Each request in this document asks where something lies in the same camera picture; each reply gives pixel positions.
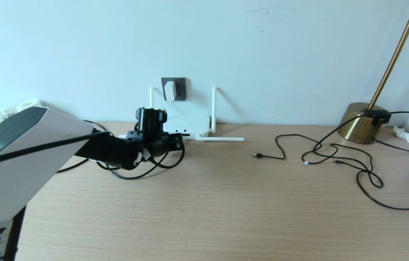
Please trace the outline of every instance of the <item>white router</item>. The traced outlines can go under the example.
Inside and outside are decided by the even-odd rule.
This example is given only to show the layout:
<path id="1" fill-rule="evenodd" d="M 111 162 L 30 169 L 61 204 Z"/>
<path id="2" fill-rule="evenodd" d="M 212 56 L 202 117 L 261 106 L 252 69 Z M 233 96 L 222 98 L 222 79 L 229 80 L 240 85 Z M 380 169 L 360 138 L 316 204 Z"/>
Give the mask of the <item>white router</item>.
<path id="1" fill-rule="evenodd" d="M 208 137 L 210 132 L 216 132 L 216 93 L 217 88 L 212 88 L 211 119 L 208 115 L 168 115 L 163 130 L 168 133 L 180 132 L 184 140 L 244 141 L 242 137 Z M 154 108 L 152 87 L 150 88 L 150 108 Z"/>

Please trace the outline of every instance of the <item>white power adapter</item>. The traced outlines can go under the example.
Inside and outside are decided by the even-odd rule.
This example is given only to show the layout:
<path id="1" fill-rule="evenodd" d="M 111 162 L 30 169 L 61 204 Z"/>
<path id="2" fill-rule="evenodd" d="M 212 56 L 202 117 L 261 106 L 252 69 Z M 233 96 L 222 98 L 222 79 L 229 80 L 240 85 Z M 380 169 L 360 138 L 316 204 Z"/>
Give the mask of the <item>white power adapter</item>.
<path id="1" fill-rule="evenodd" d="M 177 89 L 176 89 L 175 82 L 168 81 L 164 85 L 164 98 L 166 99 L 166 101 L 172 102 L 172 101 L 175 101 L 176 97 L 177 97 Z"/>

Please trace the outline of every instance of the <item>wood grain surface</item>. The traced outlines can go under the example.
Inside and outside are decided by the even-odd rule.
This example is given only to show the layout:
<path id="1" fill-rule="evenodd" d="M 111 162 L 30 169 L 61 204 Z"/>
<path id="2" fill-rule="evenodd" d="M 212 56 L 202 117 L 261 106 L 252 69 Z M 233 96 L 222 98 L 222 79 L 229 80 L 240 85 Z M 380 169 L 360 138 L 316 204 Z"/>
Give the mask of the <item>wood grain surface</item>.
<path id="1" fill-rule="evenodd" d="M 133 128 L 102 124 L 116 135 Z M 251 156 L 280 156 L 276 135 L 320 139 L 332 129 L 219 124 L 220 136 L 245 141 L 186 141 L 178 167 L 140 180 L 118 179 L 93 162 L 56 174 L 28 205 L 17 260 L 409 261 L 409 211 L 373 203 L 351 167 L 332 160 L 303 166 L 300 156 L 314 143 L 300 137 L 280 139 L 286 160 Z M 388 128 L 380 138 L 409 148 Z M 337 134 L 329 142 L 369 152 L 385 187 L 374 188 L 364 175 L 365 188 L 384 203 L 409 207 L 408 152 L 352 144 Z M 366 159 L 346 150 L 341 155 Z M 150 167 L 118 173 L 133 176 Z"/>

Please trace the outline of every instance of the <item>brass lamp base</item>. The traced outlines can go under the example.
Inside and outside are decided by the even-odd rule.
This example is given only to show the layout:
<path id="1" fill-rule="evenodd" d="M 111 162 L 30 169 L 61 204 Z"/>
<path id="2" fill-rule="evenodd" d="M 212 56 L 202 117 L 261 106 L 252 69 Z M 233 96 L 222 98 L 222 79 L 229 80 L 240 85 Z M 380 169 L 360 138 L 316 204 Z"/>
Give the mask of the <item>brass lamp base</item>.
<path id="1" fill-rule="evenodd" d="M 340 122 L 340 125 L 344 122 L 364 114 L 363 110 L 367 108 L 367 103 L 352 103 L 346 109 L 345 114 L 343 115 L 343 119 Z M 378 106 L 374 106 L 373 109 L 383 109 Z M 338 134 L 341 135 L 343 138 L 360 144 L 371 144 L 373 139 L 377 137 L 380 133 L 383 125 L 385 124 L 385 120 L 381 119 L 376 126 L 372 125 L 372 118 L 363 116 L 357 118 L 350 123 L 342 126 L 338 130 Z"/>

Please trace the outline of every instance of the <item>gold lamp pole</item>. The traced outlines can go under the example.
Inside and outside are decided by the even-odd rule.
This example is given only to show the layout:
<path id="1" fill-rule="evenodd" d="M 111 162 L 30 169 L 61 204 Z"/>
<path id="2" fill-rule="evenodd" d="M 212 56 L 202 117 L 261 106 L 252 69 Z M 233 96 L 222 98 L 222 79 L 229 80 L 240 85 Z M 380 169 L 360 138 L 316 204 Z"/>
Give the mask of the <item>gold lamp pole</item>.
<path id="1" fill-rule="evenodd" d="M 385 74 L 383 75 L 383 78 L 381 78 L 380 84 L 378 85 L 378 88 L 375 91 L 375 94 L 373 95 L 372 100 L 370 101 L 369 104 L 366 103 L 350 104 L 348 106 L 348 109 L 346 109 L 345 114 L 343 115 L 340 125 L 354 117 L 364 114 L 363 111 L 366 109 L 383 109 L 381 107 L 375 106 L 375 103 L 378 99 L 378 96 L 380 96 L 383 86 L 385 86 L 385 83 L 388 80 L 391 70 L 395 66 L 396 60 L 398 59 L 398 56 L 404 44 L 406 43 L 408 35 L 409 20 L 407 22 L 406 28 L 402 33 L 401 39 L 399 40 L 398 46 L 396 47 L 396 50 L 391 58 L 391 61 L 388 64 L 388 68 L 386 69 Z M 357 118 L 343 126 L 341 129 L 339 129 L 338 134 L 352 142 L 360 144 L 370 144 L 373 142 L 373 139 L 380 133 L 381 129 L 383 128 L 383 125 L 385 124 L 385 120 L 381 119 L 378 122 L 378 124 L 374 126 L 372 125 L 372 120 L 373 119 L 370 117 Z"/>

